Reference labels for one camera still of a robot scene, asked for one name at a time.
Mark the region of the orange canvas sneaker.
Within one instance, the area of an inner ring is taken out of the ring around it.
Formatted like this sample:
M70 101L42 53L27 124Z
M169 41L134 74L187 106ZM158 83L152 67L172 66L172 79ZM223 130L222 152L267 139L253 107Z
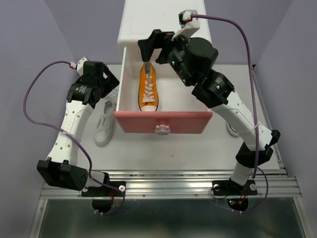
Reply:
M234 136L234 137L239 137L240 135L236 132L236 130L228 123L226 122L226 128L228 130L228 132Z
M156 71L151 62L145 62L140 70L138 105L142 112L155 112L159 107Z

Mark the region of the pink top drawer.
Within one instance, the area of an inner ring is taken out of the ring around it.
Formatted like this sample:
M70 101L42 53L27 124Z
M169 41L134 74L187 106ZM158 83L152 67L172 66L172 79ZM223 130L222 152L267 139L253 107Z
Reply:
M125 47L115 118L126 133L185 133L204 131L212 112L191 94L168 64L153 66L158 87L158 111L142 112L138 107L140 70L143 65L136 46Z

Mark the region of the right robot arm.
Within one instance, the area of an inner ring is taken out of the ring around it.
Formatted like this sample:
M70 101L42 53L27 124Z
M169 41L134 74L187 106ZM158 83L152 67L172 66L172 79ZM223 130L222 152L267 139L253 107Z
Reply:
M155 49L160 49L156 63L169 64L185 86L193 87L192 95L220 115L243 139L228 181L231 192L243 191L255 167L270 160L271 146L278 141L280 132L263 126L242 102L229 79L212 69L218 50L210 41L156 29L149 38L138 40L138 47L144 62L150 60Z

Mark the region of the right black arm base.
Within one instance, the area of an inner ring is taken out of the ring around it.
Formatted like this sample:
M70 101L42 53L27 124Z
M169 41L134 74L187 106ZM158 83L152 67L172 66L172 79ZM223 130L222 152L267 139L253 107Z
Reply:
M226 200L228 207L240 213L246 212L249 206L249 196L258 195L257 186L252 179L245 185L238 185L232 180L214 180L210 194L217 200Z

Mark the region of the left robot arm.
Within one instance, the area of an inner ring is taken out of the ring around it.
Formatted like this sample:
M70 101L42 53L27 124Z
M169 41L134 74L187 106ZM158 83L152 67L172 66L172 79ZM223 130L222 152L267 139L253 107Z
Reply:
M77 156L78 151L83 150L81 138L96 104L118 86L119 81L100 61L86 60L78 63L76 69L80 76L67 92L57 139L47 158L38 162L37 170L50 186L76 191L93 188L98 195L106 195L113 189L108 173L78 167Z

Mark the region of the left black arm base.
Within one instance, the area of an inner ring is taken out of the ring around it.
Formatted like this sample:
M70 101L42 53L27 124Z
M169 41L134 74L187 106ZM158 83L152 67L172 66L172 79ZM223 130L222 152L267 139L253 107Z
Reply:
M118 212L125 201L126 181L113 181L106 172L92 171L91 174L94 179L107 186L88 177L81 196L92 198L92 209L95 214L107 216Z

